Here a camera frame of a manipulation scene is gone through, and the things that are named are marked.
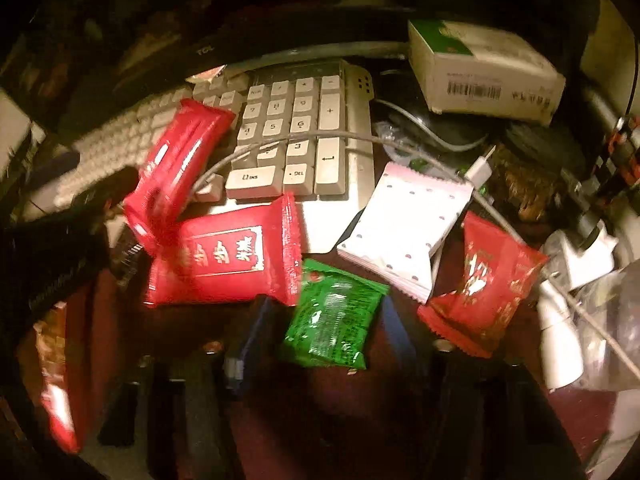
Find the keyboard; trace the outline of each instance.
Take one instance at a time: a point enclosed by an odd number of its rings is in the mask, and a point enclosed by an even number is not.
[[[123,166],[143,164],[185,97],[236,113],[210,162],[287,132],[371,134],[371,76],[344,60],[269,66],[228,79],[217,76],[151,96],[76,142],[80,163],[61,179],[54,204],[67,206],[76,194]],[[366,206],[373,189],[371,143],[331,137],[274,143],[249,152],[210,179],[195,199],[209,202],[209,213],[220,213],[293,192],[306,235],[303,249],[326,253]]]

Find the green snack package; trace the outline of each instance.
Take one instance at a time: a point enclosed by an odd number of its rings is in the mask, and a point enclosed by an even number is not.
[[[302,293],[282,345],[284,357],[302,366],[364,370],[364,341],[388,290],[388,285],[305,260]]]

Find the red snack package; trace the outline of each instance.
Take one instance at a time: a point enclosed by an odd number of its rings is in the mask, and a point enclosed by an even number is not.
[[[461,285],[419,307],[418,316],[467,354],[489,358],[548,257],[471,212],[463,227]]]
[[[178,244],[151,265],[146,305],[227,303],[267,294],[295,305],[300,291],[300,226],[293,195],[185,220]]]
[[[188,188],[235,117],[233,112],[210,108],[193,99],[183,99],[180,104],[174,120],[149,151],[136,190],[124,199],[129,226],[151,256],[158,250],[158,239],[148,212],[155,211],[156,203],[161,199],[163,207],[158,213],[167,211],[173,215],[177,210],[172,217],[175,222],[186,204]],[[171,193],[164,196],[163,191],[169,188]],[[164,220],[160,221],[158,216],[156,219],[160,222],[159,227],[165,225]]]

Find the clear plastic packaging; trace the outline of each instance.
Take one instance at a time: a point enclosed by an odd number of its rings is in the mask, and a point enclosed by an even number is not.
[[[640,261],[585,285],[576,298],[596,322],[616,338],[640,365]],[[584,373],[575,386],[587,390],[622,391],[639,387],[638,380],[609,345],[582,318],[575,319]]]

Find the barcode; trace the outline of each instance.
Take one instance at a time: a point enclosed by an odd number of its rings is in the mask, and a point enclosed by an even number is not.
[[[449,81],[447,94],[468,95],[470,97],[488,97],[489,99],[500,99],[502,88],[488,85],[469,85],[467,83],[455,83]]]

